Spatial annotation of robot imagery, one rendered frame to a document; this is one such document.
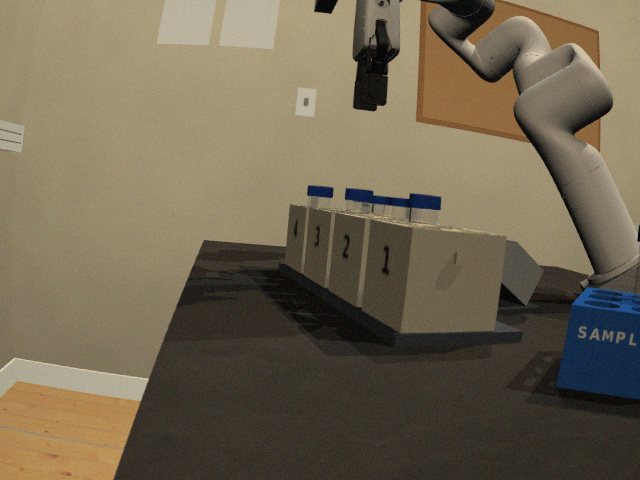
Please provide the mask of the clear conical tube with yellow liquid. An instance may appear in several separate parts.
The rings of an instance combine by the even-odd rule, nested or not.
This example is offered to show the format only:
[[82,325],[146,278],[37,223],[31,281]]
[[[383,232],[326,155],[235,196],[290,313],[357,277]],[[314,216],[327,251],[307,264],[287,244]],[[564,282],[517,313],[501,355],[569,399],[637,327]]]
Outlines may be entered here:
[[370,214],[370,205],[373,202],[373,191],[363,189],[345,190],[346,212],[358,214]]

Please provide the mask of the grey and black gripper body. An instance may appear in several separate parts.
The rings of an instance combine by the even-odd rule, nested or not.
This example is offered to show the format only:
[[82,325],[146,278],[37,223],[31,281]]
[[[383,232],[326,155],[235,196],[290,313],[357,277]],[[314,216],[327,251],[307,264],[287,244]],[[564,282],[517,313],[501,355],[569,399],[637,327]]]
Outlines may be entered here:
[[368,47],[370,51],[376,51],[376,20],[385,21],[389,41],[388,63],[399,54],[400,2],[402,0],[357,0],[353,36],[353,59],[356,62],[361,56],[365,57]]

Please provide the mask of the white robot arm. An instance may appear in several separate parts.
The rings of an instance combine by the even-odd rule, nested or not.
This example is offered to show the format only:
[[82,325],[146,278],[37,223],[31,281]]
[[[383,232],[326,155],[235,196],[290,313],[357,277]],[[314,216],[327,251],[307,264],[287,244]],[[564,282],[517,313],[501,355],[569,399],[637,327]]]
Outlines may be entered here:
[[611,88],[588,54],[574,43],[552,51],[542,30],[524,16],[507,19],[472,45],[467,37],[492,16],[494,0],[421,1],[439,4],[428,16],[432,30],[483,80],[497,82],[513,69],[520,95],[515,119],[571,216],[594,270],[589,284],[637,265],[639,227],[599,151],[574,137],[613,106]]

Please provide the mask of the blue tube rack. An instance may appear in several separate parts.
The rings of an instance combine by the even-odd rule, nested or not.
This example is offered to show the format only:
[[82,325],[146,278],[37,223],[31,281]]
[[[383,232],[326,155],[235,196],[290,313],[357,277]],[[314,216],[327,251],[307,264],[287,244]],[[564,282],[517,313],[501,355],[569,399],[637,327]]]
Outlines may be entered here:
[[640,299],[582,292],[571,305],[556,387],[640,399]]

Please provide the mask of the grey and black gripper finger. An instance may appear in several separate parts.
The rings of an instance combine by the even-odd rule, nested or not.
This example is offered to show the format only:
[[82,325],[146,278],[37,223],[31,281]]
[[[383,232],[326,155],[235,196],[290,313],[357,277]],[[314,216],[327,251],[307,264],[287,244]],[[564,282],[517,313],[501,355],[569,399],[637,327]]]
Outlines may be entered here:
[[375,35],[376,51],[370,51],[369,47],[365,53],[366,73],[362,76],[361,102],[384,106],[387,102],[389,47],[385,21],[376,20]]
[[[363,65],[363,66],[362,66]],[[377,105],[369,105],[361,103],[361,90],[362,90],[362,74],[365,72],[365,57],[361,58],[358,61],[357,65],[357,73],[356,73],[356,81],[354,87],[354,100],[353,100],[353,108],[359,110],[367,110],[367,111],[376,111]]]

